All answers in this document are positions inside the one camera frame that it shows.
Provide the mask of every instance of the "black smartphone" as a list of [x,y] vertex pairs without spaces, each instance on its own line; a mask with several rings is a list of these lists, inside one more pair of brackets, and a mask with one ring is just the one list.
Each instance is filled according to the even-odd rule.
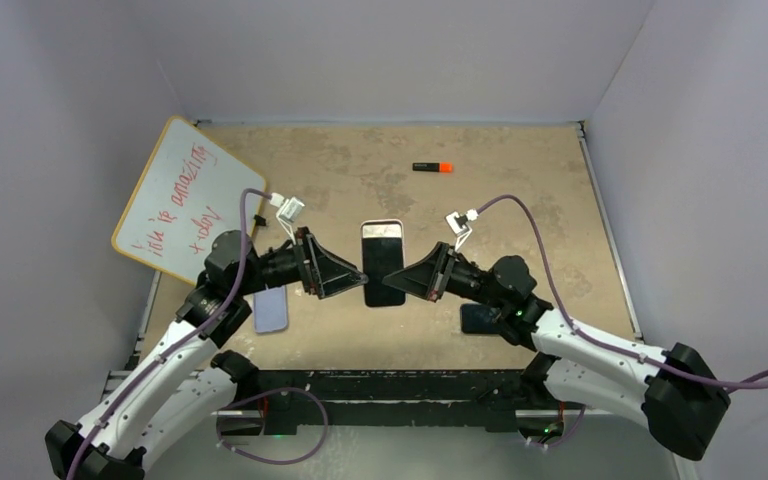
[[381,280],[405,268],[404,227],[398,220],[370,220],[360,227],[363,273],[369,281],[363,286],[367,307],[404,305],[405,292],[388,287]]
[[498,315],[498,308],[478,303],[465,303],[461,305],[461,332],[498,335],[499,326],[493,322]]

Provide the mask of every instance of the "smartphone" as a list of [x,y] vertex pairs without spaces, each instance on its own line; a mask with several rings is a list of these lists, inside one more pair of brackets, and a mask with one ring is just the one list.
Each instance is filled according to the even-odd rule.
[[499,315],[498,308],[478,303],[461,305],[461,332],[470,334],[499,334],[499,326],[493,322]]
[[363,286],[367,307],[404,305],[405,292],[388,287],[381,280],[405,268],[404,227],[398,220],[370,220],[360,227],[363,273],[369,281]]
[[287,286],[261,290],[254,294],[254,332],[280,332],[289,325]]

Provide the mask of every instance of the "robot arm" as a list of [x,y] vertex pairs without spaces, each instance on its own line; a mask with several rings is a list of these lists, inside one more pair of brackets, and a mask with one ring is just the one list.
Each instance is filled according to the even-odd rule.
[[[109,399],[117,398],[137,382],[114,415],[99,425],[98,419],[109,407],[109,400],[105,400],[77,425],[59,421],[46,434],[49,458],[59,478],[66,478],[80,444],[94,427],[100,427],[75,478],[141,479],[154,461],[202,418],[249,396],[247,380],[257,368],[235,352],[214,356],[252,313],[243,295],[301,282],[306,292],[324,299],[367,281],[354,265],[322,248],[307,227],[296,230],[294,241],[262,256],[251,248],[245,259],[239,258],[241,235],[239,230],[228,231],[214,241],[196,288],[146,357],[159,360],[160,365],[146,371],[151,362],[142,362],[110,394]],[[246,262],[246,268],[228,309],[210,328],[187,340],[168,358],[162,357],[170,345],[199,328],[225,300],[240,261]],[[211,368],[190,378],[211,357]]]
[[[722,388],[680,378],[642,361],[651,358],[687,373],[715,378],[690,347],[676,344],[667,351],[578,321],[570,328],[561,312],[532,293],[537,281],[522,257],[502,257],[489,270],[482,270],[455,246],[438,242],[424,259],[388,275],[383,282],[432,302],[450,292],[498,309],[495,322],[501,336],[512,345],[538,352],[529,371],[542,374],[552,396],[629,418],[648,428],[664,447],[686,458],[702,457],[730,404]],[[581,332],[635,352],[640,361],[596,346]]]

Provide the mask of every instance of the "table surface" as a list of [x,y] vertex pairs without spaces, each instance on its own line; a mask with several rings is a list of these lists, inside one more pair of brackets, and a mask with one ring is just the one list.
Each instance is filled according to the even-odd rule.
[[[454,243],[444,216],[503,194],[532,209],[544,237],[558,289],[570,313],[632,338],[622,285],[573,126],[557,127],[245,127],[202,128],[231,154],[263,174],[269,191],[306,204],[306,225],[328,250],[361,265],[360,224],[404,223],[405,264],[438,241]],[[411,171],[412,162],[451,162],[454,172]],[[270,225],[255,233],[258,251],[286,234],[265,206]],[[510,201],[473,223],[461,252],[482,268],[521,255],[538,281],[536,293],[554,303],[534,234]],[[157,343],[191,289],[161,276],[143,352]],[[446,294],[437,303],[408,296],[400,307],[367,308],[362,288],[318,300],[288,286],[290,326],[259,335],[251,318],[225,345],[265,369],[523,368],[533,352],[494,336],[460,332],[459,307]]]

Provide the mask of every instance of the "white wall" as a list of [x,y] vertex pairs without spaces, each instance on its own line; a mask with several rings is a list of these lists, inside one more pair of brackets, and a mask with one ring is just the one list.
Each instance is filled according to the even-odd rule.
[[151,272],[109,238],[179,110],[137,31],[112,1],[0,0],[0,478],[53,478],[46,430],[133,347]]
[[652,0],[137,0],[193,118],[575,121]]
[[[646,338],[767,368],[768,0],[656,2],[588,138]],[[768,478],[768,391],[732,399],[701,475]]]

